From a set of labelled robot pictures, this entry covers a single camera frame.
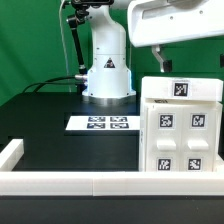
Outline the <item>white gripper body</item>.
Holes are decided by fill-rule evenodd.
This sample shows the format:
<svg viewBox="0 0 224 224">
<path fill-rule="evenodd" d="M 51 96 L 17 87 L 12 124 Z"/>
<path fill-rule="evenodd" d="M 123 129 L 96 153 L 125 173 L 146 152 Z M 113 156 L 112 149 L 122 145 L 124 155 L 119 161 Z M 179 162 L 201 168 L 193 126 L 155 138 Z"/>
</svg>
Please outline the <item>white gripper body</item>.
<svg viewBox="0 0 224 224">
<path fill-rule="evenodd" d="M 224 35 L 224 0 L 135 0 L 128 6 L 135 47 Z"/>
</svg>

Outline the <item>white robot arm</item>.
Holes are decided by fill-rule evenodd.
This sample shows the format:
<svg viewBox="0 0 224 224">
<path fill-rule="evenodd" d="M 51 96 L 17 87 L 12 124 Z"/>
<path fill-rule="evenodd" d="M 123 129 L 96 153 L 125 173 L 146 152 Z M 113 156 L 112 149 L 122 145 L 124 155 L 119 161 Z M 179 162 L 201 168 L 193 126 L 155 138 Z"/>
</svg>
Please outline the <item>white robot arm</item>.
<svg viewBox="0 0 224 224">
<path fill-rule="evenodd" d="M 122 101 L 136 94 L 126 66 L 127 42 L 150 46 L 160 70 L 168 72 L 172 62 L 162 55 L 163 45 L 224 35 L 224 0 L 112 0 L 112 7 L 127 10 L 127 28 L 111 18 L 103 3 L 87 9 L 93 64 L 83 96 L 94 102 Z"/>
</svg>

